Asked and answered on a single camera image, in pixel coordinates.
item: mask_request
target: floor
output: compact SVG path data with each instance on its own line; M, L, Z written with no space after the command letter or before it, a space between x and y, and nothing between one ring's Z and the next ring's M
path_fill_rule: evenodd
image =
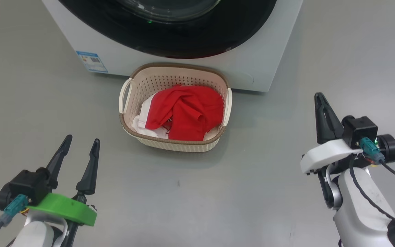
M208 153L128 136L117 107L124 80L87 72L40 1L0 0L0 188L46 166L72 134L55 190L72 197L99 138L97 191L87 197L97 222L79 228L75 247L336 246L334 212L299 166L317 145L313 95L395 137L395 0L305 0L270 91L236 92ZM395 211L395 177L370 172ZM1 231L0 247L23 221Z

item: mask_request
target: qr code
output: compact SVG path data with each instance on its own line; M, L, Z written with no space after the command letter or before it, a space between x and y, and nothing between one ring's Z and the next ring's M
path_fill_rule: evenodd
M92 62L100 62L100 59L98 59L98 58L91 58L91 61Z

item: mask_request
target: washing machine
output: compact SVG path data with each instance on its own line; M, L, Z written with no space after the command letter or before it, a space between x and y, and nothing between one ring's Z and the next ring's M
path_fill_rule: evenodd
M302 0L43 0L91 72L212 67L234 89L269 91Z

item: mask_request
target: red cloth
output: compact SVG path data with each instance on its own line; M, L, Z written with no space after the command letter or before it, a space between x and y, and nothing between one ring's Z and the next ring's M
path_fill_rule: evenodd
M174 86L154 95L146 128L160 128L171 118L169 139L202 141L222 123L224 100L206 86Z

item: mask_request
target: plastic laundry basket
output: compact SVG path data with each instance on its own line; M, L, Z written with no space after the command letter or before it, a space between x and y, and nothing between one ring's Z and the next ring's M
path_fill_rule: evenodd
M175 85L208 86L222 96L224 117L215 137L207 141L177 141L146 136L132 128L133 119L140 114L143 102L156 92ZM175 63L141 66L123 84L119 98L120 121L128 134L145 145L180 152L206 152L215 147L228 124L231 105L232 92L224 75L206 67Z

